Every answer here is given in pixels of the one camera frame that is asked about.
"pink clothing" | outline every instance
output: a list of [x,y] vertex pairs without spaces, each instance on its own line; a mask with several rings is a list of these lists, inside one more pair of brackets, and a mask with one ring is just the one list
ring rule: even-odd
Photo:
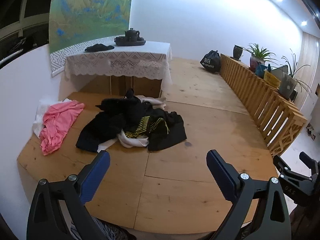
[[44,128],[40,132],[41,149],[48,155],[61,147],[71,125],[84,109],[76,100],[55,104],[43,116]]

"spider plant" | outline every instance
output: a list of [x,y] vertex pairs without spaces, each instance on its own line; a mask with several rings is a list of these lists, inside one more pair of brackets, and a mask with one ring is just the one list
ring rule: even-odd
[[273,52],[270,52],[270,50],[268,49],[264,49],[263,47],[260,49],[259,48],[259,44],[256,43],[249,43],[249,48],[244,49],[247,52],[250,52],[251,54],[253,54],[255,57],[262,59],[264,61],[269,61],[269,62],[273,62],[273,60],[276,60],[275,58],[271,58],[271,55],[276,56],[276,54],[274,54]]
[[292,49],[291,50],[291,57],[292,57],[292,63],[290,64],[289,60],[287,57],[282,56],[281,58],[285,60],[285,62],[288,64],[289,69],[288,69],[288,76],[290,76],[291,78],[293,78],[299,85],[300,85],[300,92],[302,92],[302,88],[308,93],[308,95],[310,96],[309,92],[311,92],[311,88],[303,81],[301,81],[298,78],[295,78],[294,75],[303,67],[305,66],[310,66],[308,64],[303,65],[301,67],[298,68],[298,62],[296,59],[296,54],[293,53]]

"ceiling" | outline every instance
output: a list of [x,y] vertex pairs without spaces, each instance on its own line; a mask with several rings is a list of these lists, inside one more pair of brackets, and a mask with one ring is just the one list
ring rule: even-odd
[[278,5],[302,29],[302,31],[320,38],[320,29],[302,0],[271,0]]

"black drawstring bag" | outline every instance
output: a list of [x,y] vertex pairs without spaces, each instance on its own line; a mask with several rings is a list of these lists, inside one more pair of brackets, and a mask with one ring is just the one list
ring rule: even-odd
[[200,63],[209,72],[220,72],[221,60],[218,51],[210,51],[203,57]]

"black cloth on table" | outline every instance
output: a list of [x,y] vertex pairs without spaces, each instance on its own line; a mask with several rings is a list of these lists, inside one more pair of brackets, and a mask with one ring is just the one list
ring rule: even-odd
[[[145,132],[149,137],[148,150],[163,150],[187,139],[180,115],[153,109],[149,102],[142,103],[135,97],[132,89],[127,91],[125,98],[104,99],[97,107],[103,112],[83,128],[77,148],[97,152],[100,143],[115,138],[121,130],[135,133],[143,117],[148,117]],[[152,129],[152,124],[156,122],[158,125]]]
[[106,46],[103,44],[94,44],[93,46],[87,47],[84,51],[85,52],[98,52],[98,51],[106,51],[106,50],[111,50],[114,49],[114,46]]

